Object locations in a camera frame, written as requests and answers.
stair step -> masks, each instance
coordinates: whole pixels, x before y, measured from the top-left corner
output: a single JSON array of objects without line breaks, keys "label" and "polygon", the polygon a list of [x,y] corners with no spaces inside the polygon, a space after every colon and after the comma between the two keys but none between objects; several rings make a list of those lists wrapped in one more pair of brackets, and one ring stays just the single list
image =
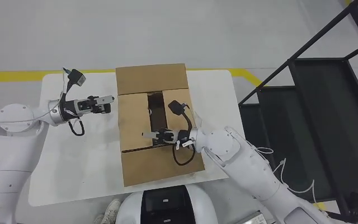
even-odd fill
[{"label": "stair step", "polygon": [[357,78],[342,59],[296,59],[289,68],[329,177],[348,198],[358,192]]},{"label": "stair step", "polygon": [[[271,148],[260,105],[244,104],[239,109],[246,140],[256,147]],[[263,156],[270,162],[271,167],[276,167],[272,154],[264,154]]]},{"label": "stair step", "polygon": [[[275,164],[286,158],[283,180],[306,190],[315,180],[317,200],[333,198],[294,86],[263,87],[257,93]],[[312,201],[312,191],[297,196]]]}]

box opening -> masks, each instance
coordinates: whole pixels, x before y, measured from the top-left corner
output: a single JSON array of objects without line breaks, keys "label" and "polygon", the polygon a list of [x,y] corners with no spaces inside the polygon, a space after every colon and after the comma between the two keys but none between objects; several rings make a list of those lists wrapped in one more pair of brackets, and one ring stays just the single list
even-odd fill
[{"label": "box opening", "polygon": [[161,128],[168,128],[162,91],[148,93],[148,109],[150,114],[150,129],[152,132]]}]

gray floor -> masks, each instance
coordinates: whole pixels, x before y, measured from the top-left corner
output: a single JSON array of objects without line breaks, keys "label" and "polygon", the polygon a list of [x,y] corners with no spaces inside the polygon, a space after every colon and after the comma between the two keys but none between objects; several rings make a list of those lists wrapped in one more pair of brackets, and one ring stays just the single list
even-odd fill
[{"label": "gray floor", "polygon": [[[184,62],[188,68],[248,68],[263,80],[342,5],[340,0],[4,1],[0,3],[0,71]],[[358,48],[357,31],[345,19],[304,56],[344,56]],[[357,59],[351,63],[358,67]],[[233,81],[238,100],[253,88],[242,77]],[[289,72],[284,71],[271,84],[290,83]],[[36,106],[40,88],[40,82],[0,83],[0,107],[14,102]],[[248,200],[229,179],[200,186],[215,202],[220,223],[265,209]],[[17,218],[34,224],[91,223],[112,199],[30,207],[27,194],[28,185]]]}]

yellow floor line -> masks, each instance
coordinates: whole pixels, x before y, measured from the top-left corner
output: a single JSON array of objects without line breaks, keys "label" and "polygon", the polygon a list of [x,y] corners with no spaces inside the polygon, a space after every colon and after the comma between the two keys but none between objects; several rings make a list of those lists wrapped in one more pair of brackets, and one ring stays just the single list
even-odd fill
[{"label": "yellow floor line", "polygon": [[[196,68],[188,70],[228,70],[233,77],[243,77],[248,80],[254,86],[258,86],[261,83],[256,76],[251,72],[243,68]],[[107,70],[81,70],[83,73],[105,73],[114,72],[114,69]],[[62,73],[62,71],[10,71],[0,72],[0,82],[27,82],[27,81],[41,81],[47,74]]]},{"label": "yellow floor line", "polygon": [[324,202],[318,202],[317,204],[313,203],[313,205],[316,206],[317,208],[321,209],[321,210],[324,210],[324,211],[327,210],[327,207],[324,204]]}]

cardboard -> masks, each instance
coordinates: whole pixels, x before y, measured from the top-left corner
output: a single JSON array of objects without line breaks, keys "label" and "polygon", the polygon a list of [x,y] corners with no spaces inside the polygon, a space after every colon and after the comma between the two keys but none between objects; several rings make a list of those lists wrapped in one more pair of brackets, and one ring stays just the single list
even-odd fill
[{"label": "cardboard", "polygon": [[118,104],[121,151],[152,146],[151,139],[142,137],[150,132],[147,94],[118,96]]},{"label": "cardboard", "polygon": [[[152,140],[142,137],[142,132],[163,126],[171,130],[187,129],[185,118],[173,114],[168,107],[177,100],[192,109],[185,65],[117,68],[116,77],[124,186],[204,170],[201,154],[196,154],[189,164],[178,166],[171,146],[152,148]],[[185,110],[194,127],[192,113],[188,108]],[[187,148],[176,151],[179,162],[187,161],[191,155]]]},{"label": "cardboard", "polygon": [[[180,148],[176,152],[179,162],[187,161],[191,155],[192,152],[185,148]],[[132,186],[204,170],[202,157],[199,153],[195,155],[189,164],[178,166],[174,162],[172,147],[170,146],[122,153],[122,167],[124,186]]]},{"label": "cardboard", "polygon": [[118,95],[189,88],[184,64],[116,68]]}]

